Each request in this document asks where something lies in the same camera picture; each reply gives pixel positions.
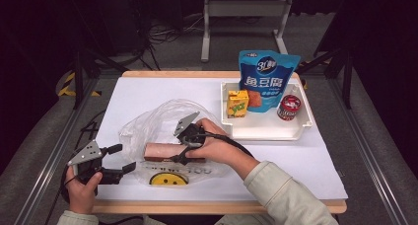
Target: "blue snack bag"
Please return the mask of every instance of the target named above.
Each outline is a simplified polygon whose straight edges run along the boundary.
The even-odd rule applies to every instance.
[[[247,110],[265,113],[277,108],[300,60],[299,55],[272,50],[240,51],[240,89],[248,91]]]

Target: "hand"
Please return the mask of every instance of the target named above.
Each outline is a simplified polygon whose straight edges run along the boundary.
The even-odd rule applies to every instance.
[[[70,196],[70,211],[80,214],[91,214],[95,203],[95,189],[101,182],[102,173],[95,173],[84,185],[77,179],[67,184],[68,195]],[[68,167],[66,181],[73,179],[73,167]]]
[[[196,125],[203,126],[205,131],[210,133],[227,135],[220,126],[208,118],[199,119]],[[257,160],[246,155],[239,148],[213,137],[206,137],[202,147],[188,151],[185,156],[187,158],[206,158],[214,162],[227,164],[242,179],[245,179],[249,172],[259,164]]]

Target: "juice box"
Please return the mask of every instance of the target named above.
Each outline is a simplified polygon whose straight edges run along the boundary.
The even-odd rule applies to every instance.
[[[248,107],[248,92],[246,90],[228,91],[228,118],[244,117]]]

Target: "person's arm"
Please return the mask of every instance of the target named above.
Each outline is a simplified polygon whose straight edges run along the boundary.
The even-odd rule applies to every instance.
[[[196,124],[211,133],[226,135],[209,119]],[[204,145],[187,152],[186,157],[207,158],[232,167],[278,224],[337,224],[321,201],[275,164],[260,163],[222,140],[206,137]]]
[[[99,224],[98,217],[91,213],[95,203],[95,188],[100,183],[102,176],[102,173],[95,173],[84,185],[74,178],[73,168],[68,168],[65,182],[69,182],[66,186],[70,196],[70,207],[61,215],[58,225]]]

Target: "sleeve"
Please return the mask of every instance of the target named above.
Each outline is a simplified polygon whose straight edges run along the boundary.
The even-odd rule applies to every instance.
[[[274,163],[258,164],[244,184],[276,224],[338,224],[320,200]]]
[[[97,225],[99,219],[95,215],[79,214],[65,210],[58,221],[58,225]]]

